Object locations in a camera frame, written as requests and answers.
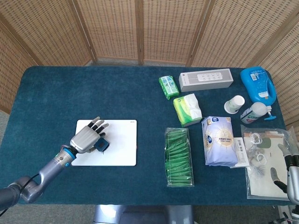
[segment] paper cup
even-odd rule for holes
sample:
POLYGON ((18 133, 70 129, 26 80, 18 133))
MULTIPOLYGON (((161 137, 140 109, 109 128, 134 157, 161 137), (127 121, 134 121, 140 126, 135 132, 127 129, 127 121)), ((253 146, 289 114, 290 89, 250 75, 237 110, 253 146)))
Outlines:
POLYGON ((240 95, 236 95, 224 104, 224 110, 230 114, 238 113, 239 109, 244 105, 244 103, 244 98, 240 95))

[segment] green tissue package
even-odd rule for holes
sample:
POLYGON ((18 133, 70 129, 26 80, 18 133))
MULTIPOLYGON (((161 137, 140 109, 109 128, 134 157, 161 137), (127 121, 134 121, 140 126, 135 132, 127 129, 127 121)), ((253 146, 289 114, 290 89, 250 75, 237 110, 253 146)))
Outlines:
POLYGON ((193 170, 188 128, 167 128, 165 171, 168 187, 193 187, 193 170))
POLYGON ((201 110, 194 93, 174 99, 173 105, 182 127, 199 123, 202 119, 201 110))
POLYGON ((163 89, 163 92, 168 100, 171 97, 179 95, 178 88, 177 88, 172 76, 160 77, 159 83, 160 83, 160 85, 163 89))

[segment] white board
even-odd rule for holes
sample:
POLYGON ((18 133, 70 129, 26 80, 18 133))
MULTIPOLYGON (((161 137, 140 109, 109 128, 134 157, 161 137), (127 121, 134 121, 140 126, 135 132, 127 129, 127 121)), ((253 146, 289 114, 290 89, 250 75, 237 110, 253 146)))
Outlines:
MULTIPOLYGON (((78 120, 76 134, 92 120, 78 120)), ((137 151, 136 120, 105 120, 109 126, 103 130, 110 145, 106 151, 77 154, 73 166, 135 166, 137 151)))

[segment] wicker room divider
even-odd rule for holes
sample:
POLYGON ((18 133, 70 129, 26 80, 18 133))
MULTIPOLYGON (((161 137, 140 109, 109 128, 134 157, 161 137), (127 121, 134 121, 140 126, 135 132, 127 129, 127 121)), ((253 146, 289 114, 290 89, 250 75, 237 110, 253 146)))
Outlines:
POLYGON ((299 130, 298 0, 3 0, 0 109, 24 70, 99 58, 192 67, 260 65, 285 123, 299 130))

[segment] black cable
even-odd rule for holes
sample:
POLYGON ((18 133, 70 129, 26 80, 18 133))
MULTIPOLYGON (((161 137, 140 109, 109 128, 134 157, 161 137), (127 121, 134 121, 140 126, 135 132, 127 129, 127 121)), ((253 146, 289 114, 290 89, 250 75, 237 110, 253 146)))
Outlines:
MULTIPOLYGON (((25 189, 25 187, 30 183, 30 181, 32 181, 35 177, 37 177, 39 174, 35 174, 33 177, 31 177, 21 188, 20 190, 20 196, 21 193, 23 192, 23 190, 25 189)), ((3 212, 1 212, 0 217, 8 210, 9 208, 5 209, 3 212)))

